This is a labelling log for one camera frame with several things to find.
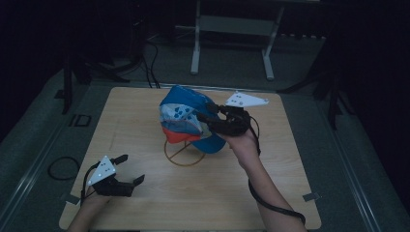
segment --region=white bracket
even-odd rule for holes
[[[238,91],[235,92],[227,101],[226,105],[236,106],[236,107],[248,107],[268,104],[269,100],[260,99],[251,95],[246,95]]]
[[[104,156],[100,161],[99,166],[94,171],[93,176],[91,176],[90,180],[88,181],[88,186],[92,186],[95,183],[115,174],[115,167],[112,165],[111,160],[109,160],[108,156]]]

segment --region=gray floor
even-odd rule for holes
[[[159,48],[154,72],[162,87],[178,83],[270,92],[303,79],[323,43],[314,39],[278,38],[271,55],[276,79],[267,81],[259,49],[222,48],[205,43],[199,74],[190,75],[192,46],[188,40],[169,44],[163,43],[161,37],[153,37],[151,41]],[[148,45],[145,54],[151,62],[155,49]],[[62,101],[54,99],[56,91],[62,88],[62,73],[48,81],[0,146],[0,209],[3,212],[0,221],[7,222],[1,228],[61,231],[58,220],[73,180],[53,180],[47,168],[65,156],[82,161],[112,87],[148,86],[142,69],[123,77],[132,82],[119,84],[95,76],[90,86],[75,84],[74,104],[67,115],[61,115]],[[315,231],[409,231],[409,216],[359,120],[342,108],[344,113],[337,115],[337,130],[332,130],[325,117],[327,100],[314,100],[313,88],[314,85],[310,85],[281,97],[312,191],[321,196],[316,203],[322,227]],[[74,114],[92,116],[91,125],[69,127]],[[65,177],[76,174],[72,163],[63,164],[57,166],[62,170],[59,174]],[[27,190],[18,188],[19,183]]]

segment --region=human arm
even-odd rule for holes
[[[273,206],[293,211],[292,207],[280,194],[263,166],[257,152],[256,140],[251,131],[248,130],[241,136],[221,135],[221,137],[223,137],[230,145],[239,164],[246,171],[249,181],[260,198]],[[259,203],[258,209],[267,231],[306,231],[304,225],[297,217],[291,217],[272,211]]]
[[[97,194],[93,187],[88,188],[87,195],[89,196],[84,200],[67,229],[68,232],[87,232],[97,214],[111,199],[111,196]]]

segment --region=wooden tabletop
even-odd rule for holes
[[[93,229],[102,230],[253,230],[264,229],[248,178],[233,152],[225,145],[198,164],[179,166],[164,154],[159,105],[169,89],[112,89],[72,189],[79,197],[88,168],[107,155],[129,159],[116,166],[117,180],[130,183],[145,174],[132,197],[114,197],[97,218]],[[224,104],[228,91],[200,91]],[[279,95],[250,93],[268,99],[268,105],[246,108],[260,127],[261,159],[295,211],[307,218],[307,229],[321,225],[308,179]],[[184,146],[167,145],[168,153]],[[200,153],[189,146],[175,157],[189,163]],[[67,203],[60,218],[66,229],[79,206]]]

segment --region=baseball cap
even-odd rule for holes
[[[189,141],[206,154],[218,152],[225,145],[225,140],[196,118],[197,112],[219,118],[217,113],[207,110],[207,102],[213,103],[201,93],[174,85],[160,103],[160,121],[166,140],[169,143]]]

